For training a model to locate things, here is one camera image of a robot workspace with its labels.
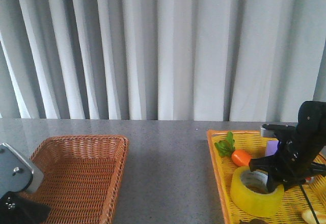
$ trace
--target toy carrot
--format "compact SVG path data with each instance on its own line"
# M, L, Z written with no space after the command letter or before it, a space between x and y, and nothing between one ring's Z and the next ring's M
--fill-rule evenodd
M233 133L228 131L226 139L220 140L214 145L217 148L220 157L228 156L231 157L232 161L237 166L248 166L252 156L243 149L235 149L234 142Z

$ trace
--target white curtain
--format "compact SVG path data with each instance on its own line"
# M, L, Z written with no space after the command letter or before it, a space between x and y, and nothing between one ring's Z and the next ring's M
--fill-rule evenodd
M326 0L0 0L0 117L297 121Z

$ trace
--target bread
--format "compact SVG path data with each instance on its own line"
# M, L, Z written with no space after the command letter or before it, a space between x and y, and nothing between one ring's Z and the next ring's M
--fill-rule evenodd
M315 211L319 224L326 224L326 214ZM301 214L302 219L308 224L316 224L315 218L310 209L304 210Z

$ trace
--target roll of tape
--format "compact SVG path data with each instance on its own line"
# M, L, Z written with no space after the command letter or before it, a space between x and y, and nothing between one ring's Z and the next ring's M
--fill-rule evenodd
M282 202L283 185L268 193L267 175L263 172L251 172L248 166L235 170L231 182L231 199L244 212L258 217L276 214Z

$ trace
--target gray table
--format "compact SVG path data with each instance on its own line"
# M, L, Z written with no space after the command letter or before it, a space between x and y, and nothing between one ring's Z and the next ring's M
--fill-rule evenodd
M130 147L115 224L223 223L206 131L258 130L261 124L0 119L0 142L30 156L54 135L125 135Z

